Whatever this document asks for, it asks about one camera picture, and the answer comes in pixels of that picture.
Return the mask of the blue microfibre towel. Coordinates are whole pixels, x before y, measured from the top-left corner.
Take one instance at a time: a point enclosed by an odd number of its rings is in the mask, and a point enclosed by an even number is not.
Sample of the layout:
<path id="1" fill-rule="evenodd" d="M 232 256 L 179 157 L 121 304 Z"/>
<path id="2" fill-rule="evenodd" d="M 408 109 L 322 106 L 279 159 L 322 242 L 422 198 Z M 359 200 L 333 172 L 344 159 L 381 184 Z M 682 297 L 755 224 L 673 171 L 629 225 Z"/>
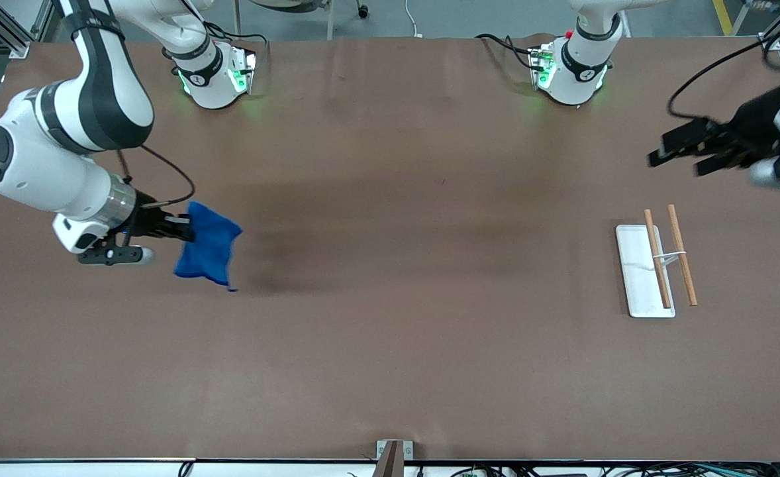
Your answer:
<path id="1" fill-rule="evenodd" d="M 244 229 L 230 218 L 196 201 L 189 203 L 187 214 L 195 239 L 184 242 L 173 275 L 186 279 L 205 278 L 225 287 L 229 292 L 236 292 L 230 284 L 230 260 L 236 239 Z"/>

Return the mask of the white towel rack wooden bars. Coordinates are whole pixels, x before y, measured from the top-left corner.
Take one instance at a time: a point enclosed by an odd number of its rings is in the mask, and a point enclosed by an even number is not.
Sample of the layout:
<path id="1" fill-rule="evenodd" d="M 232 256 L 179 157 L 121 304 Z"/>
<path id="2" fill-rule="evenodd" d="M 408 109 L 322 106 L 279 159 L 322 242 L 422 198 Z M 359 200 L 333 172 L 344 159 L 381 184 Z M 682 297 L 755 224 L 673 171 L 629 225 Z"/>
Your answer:
<path id="1" fill-rule="evenodd" d="M 632 318 L 674 318 L 677 316 L 668 268 L 680 263 L 687 302 L 697 306 L 698 296 L 685 250 L 683 233 L 673 203 L 667 206 L 673 250 L 663 249 L 652 211 L 644 210 L 644 223 L 620 224 L 614 234 L 625 286 L 627 311 Z"/>

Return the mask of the chair base with caster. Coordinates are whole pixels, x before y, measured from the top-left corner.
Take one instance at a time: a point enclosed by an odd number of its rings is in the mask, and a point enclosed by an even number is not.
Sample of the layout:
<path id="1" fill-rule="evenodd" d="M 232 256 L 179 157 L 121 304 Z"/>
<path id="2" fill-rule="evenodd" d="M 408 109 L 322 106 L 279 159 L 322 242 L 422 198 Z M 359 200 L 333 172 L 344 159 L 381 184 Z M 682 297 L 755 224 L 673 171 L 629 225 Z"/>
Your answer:
<path id="1" fill-rule="evenodd" d="M 232 16 L 236 34 L 242 34 L 241 2 L 250 2 L 262 8 L 280 13 L 326 12 L 326 39 L 334 39 L 336 0 L 232 0 Z"/>

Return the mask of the aluminium frame profile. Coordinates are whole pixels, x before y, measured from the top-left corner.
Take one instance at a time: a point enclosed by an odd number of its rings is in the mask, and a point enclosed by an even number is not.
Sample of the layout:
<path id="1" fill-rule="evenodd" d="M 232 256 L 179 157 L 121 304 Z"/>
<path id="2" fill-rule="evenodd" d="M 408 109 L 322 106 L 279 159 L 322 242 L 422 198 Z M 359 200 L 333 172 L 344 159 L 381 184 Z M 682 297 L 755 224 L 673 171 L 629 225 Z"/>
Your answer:
<path id="1" fill-rule="evenodd" d="M 49 36 L 53 0 L 0 0 L 0 54 L 26 58 L 33 42 Z"/>

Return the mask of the metal bracket with brown post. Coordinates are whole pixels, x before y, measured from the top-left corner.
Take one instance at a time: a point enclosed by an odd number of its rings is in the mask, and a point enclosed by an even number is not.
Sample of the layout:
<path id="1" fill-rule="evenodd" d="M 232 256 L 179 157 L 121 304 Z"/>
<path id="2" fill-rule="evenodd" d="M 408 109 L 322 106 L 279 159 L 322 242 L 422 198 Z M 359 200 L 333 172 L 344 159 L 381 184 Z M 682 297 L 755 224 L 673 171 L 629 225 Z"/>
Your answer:
<path id="1" fill-rule="evenodd" d="M 414 459 L 414 441 L 378 440 L 375 457 L 372 477 L 405 477 L 405 465 Z"/>

